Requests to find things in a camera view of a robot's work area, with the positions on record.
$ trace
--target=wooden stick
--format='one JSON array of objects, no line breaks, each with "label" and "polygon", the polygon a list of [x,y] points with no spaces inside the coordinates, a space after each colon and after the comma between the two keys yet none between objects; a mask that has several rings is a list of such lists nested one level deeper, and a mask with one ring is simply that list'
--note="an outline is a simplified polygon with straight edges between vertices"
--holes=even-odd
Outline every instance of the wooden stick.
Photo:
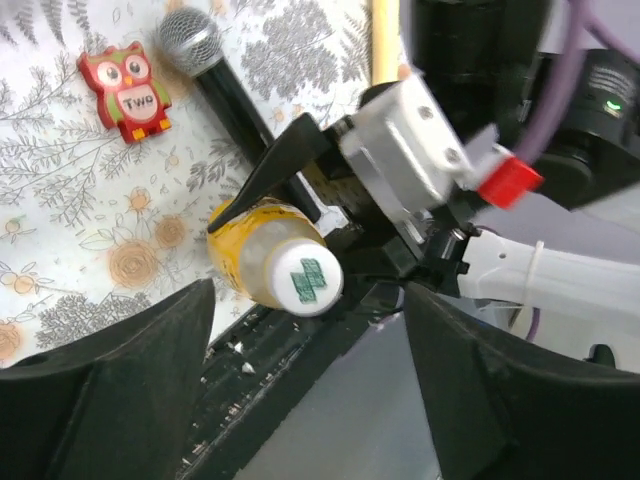
[{"label": "wooden stick", "polygon": [[400,1],[371,0],[372,72],[371,84],[398,79],[400,54]]}]

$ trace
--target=red button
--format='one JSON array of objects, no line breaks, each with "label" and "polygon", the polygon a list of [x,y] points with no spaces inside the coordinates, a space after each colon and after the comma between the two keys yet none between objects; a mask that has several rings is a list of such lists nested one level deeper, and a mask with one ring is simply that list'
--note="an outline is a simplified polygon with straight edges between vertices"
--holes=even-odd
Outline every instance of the red button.
[{"label": "red button", "polygon": [[529,165],[509,157],[476,191],[486,202],[506,209],[543,181],[544,178]]}]

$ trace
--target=tablecloth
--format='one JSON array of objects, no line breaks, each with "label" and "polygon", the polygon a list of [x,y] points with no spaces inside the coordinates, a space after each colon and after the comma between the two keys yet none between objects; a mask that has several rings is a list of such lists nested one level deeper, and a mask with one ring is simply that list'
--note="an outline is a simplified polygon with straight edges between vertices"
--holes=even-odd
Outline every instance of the tablecloth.
[{"label": "tablecloth", "polygon": [[[277,135],[328,125],[369,82],[366,0],[9,0],[0,5],[0,367],[121,321],[198,278],[217,286],[212,338],[252,305],[205,249],[209,213],[250,167],[153,34],[184,4],[214,17],[223,52]],[[127,145],[97,116],[83,51],[142,42],[173,124]],[[294,62],[303,50],[303,61]],[[323,208],[321,228],[339,214]]]}]

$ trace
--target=bottle cap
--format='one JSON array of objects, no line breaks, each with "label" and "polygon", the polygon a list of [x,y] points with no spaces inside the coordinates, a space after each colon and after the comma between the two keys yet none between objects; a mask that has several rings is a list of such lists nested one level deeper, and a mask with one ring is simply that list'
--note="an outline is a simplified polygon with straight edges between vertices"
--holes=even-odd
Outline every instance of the bottle cap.
[{"label": "bottle cap", "polygon": [[344,274],[338,259],[307,238],[280,244],[265,268],[269,292],[283,310],[314,317],[329,310],[342,295]]}]

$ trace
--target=green led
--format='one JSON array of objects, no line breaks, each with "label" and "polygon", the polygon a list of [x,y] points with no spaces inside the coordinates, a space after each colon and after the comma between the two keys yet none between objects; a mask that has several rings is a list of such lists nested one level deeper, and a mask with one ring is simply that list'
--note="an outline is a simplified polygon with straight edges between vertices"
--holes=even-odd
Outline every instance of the green led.
[{"label": "green led", "polygon": [[622,108],[622,105],[620,105],[619,103],[613,103],[611,100],[608,100],[607,108],[610,108],[611,110],[620,110]]}]

